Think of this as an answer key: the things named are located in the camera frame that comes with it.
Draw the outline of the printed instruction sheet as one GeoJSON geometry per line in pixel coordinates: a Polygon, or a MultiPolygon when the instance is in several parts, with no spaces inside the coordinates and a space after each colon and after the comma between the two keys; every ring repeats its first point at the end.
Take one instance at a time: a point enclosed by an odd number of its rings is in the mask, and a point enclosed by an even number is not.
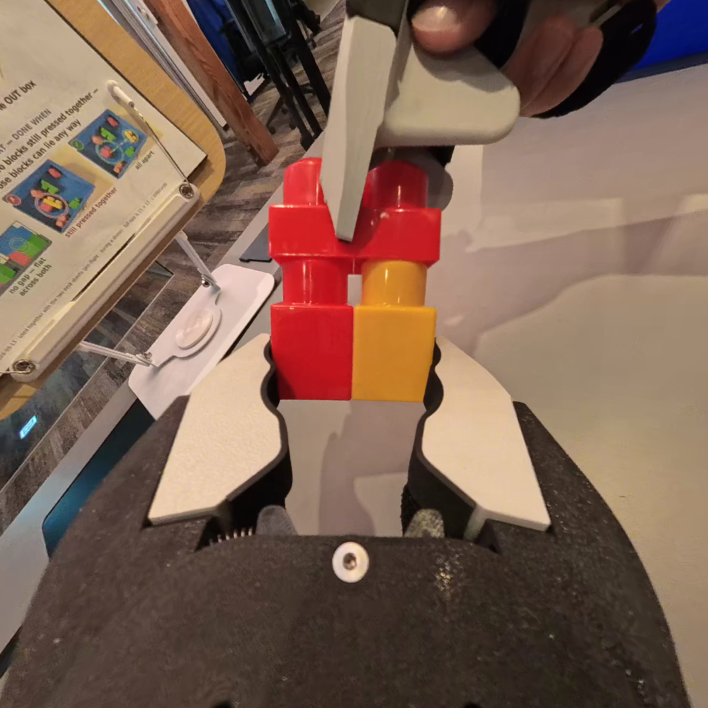
{"type": "Polygon", "coordinates": [[[1,2],[1,371],[207,155],[47,1],[1,2]]]}

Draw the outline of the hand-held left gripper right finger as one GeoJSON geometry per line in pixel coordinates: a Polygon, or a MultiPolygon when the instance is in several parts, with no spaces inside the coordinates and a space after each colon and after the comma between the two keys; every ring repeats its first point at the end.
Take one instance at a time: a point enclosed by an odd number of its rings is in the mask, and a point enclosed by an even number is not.
{"type": "Polygon", "coordinates": [[[409,498],[441,515],[445,536],[477,539],[490,522],[551,527],[514,402],[451,341],[438,337],[409,462],[409,498]]]}

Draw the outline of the grey desk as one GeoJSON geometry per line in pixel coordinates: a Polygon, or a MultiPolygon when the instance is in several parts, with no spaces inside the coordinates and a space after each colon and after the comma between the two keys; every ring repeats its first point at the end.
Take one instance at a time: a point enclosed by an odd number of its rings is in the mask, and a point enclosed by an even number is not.
{"type": "Polygon", "coordinates": [[[427,303],[549,530],[415,506],[423,403],[287,399],[294,535],[152,525],[181,397],[55,550],[4,707],[707,706],[707,65],[448,169],[427,303]]]}

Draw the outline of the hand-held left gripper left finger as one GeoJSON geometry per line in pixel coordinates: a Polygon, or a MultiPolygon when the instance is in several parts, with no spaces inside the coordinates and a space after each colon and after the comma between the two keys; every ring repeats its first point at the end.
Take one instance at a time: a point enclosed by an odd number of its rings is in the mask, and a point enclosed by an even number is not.
{"type": "Polygon", "coordinates": [[[148,521],[254,528],[263,508],[284,506],[292,466],[279,402],[270,336],[262,333],[191,392],[148,521]]]}

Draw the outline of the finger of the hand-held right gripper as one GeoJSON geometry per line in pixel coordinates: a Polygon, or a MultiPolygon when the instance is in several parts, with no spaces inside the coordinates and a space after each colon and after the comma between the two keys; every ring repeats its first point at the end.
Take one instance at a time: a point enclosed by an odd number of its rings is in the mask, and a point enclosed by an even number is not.
{"type": "Polygon", "coordinates": [[[435,56],[404,16],[384,16],[396,41],[382,119],[382,145],[487,145],[520,114],[520,94],[473,46],[435,56]]]}
{"type": "Polygon", "coordinates": [[[347,11],[344,18],[320,171],[334,232],[343,242],[355,233],[399,29],[399,11],[347,11]]]}

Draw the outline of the black desk panel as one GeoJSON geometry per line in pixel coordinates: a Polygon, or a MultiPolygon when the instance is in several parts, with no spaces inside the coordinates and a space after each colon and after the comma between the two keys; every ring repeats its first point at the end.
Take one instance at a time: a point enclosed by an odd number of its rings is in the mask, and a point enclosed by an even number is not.
{"type": "Polygon", "coordinates": [[[94,452],[42,522],[42,538],[51,557],[87,500],[155,419],[135,401],[94,452]]]}

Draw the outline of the instruction sheet on stand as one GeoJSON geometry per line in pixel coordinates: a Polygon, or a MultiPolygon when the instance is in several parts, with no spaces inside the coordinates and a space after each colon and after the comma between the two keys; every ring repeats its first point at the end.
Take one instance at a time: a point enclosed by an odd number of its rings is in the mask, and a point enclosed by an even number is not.
{"type": "Polygon", "coordinates": [[[1,418],[28,403],[74,351],[128,361],[129,385],[157,415],[191,393],[235,343],[275,288],[272,275],[238,265],[209,270],[184,228],[216,192],[225,174],[222,140],[208,117],[97,1],[48,1],[144,99],[196,143],[205,161],[184,179],[135,240],[57,313],[24,356],[1,372],[1,418]],[[146,353],[133,355],[86,341],[87,335],[172,242],[199,271],[197,291],[146,353]]]}

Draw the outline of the black metal frame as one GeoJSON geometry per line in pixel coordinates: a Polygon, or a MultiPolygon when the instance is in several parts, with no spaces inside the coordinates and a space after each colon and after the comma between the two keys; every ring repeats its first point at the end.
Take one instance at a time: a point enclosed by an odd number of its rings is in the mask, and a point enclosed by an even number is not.
{"type": "Polygon", "coordinates": [[[288,117],[300,144],[309,149],[323,131],[308,102],[316,98],[329,114],[331,94],[313,49],[321,32],[320,17],[304,1],[224,1],[226,40],[235,57],[238,84],[251,97],[246,82],[261,77],[278,92],[265,122],[271,134],[279,112],[288,117]]]}

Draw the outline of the yellow one-stud toy block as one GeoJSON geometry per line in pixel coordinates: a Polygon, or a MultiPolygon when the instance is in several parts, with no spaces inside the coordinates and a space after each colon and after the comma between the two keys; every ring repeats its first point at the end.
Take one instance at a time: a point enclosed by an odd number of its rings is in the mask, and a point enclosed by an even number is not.
{"type": "Polygon", "coordinates": [[[366,261],[353,310],[352,399],[421,403],[433,360],[436,310],[426,306],[428,268],[366,261]]]}

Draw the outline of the red one-stud toy block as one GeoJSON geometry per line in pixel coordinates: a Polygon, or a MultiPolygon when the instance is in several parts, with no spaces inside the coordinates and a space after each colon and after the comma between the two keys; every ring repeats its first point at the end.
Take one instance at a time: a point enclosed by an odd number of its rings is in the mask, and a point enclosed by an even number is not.
{"type": "Polygon", "coordinates": [[[282,301],[270,308],[270,331],[281,399],[351,399],[353,307],[343,261],[284,261],[282,301]]]}

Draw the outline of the person's right hand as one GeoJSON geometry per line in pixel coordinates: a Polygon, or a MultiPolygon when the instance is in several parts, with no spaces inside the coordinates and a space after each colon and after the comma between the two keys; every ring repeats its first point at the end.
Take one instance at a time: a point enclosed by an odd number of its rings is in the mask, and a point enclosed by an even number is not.
{"type": "MultiPolygon", "coordinates": [[[[451,55],[479,40],[497,11],[497,1],[425,1],[412,14],[413,37],[433,55],[451,55]]],[[[564,14],[542,19],[503,67],[518,89],[520,117],[537,117],[570,97],[602,46],[598,27],[580,28],[564,14]]]]}

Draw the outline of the red two-stud toy block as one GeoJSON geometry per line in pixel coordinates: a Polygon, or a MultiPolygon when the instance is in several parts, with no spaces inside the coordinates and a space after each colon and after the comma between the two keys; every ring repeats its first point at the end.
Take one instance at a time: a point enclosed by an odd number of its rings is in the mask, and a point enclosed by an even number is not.
{"type": "Polygon", "coordinates": [[[441,210],[428,207],[428,176],[418,166],[384,161],[369,171],[351,242],[337,238],[323,197],[322,160],[287,168],[282,202],[268,213],[270,256],[279,264],[302,259],[341,261],[355,273],[365,261],[412,261],[431,266],[440,257],[441,210]]]}

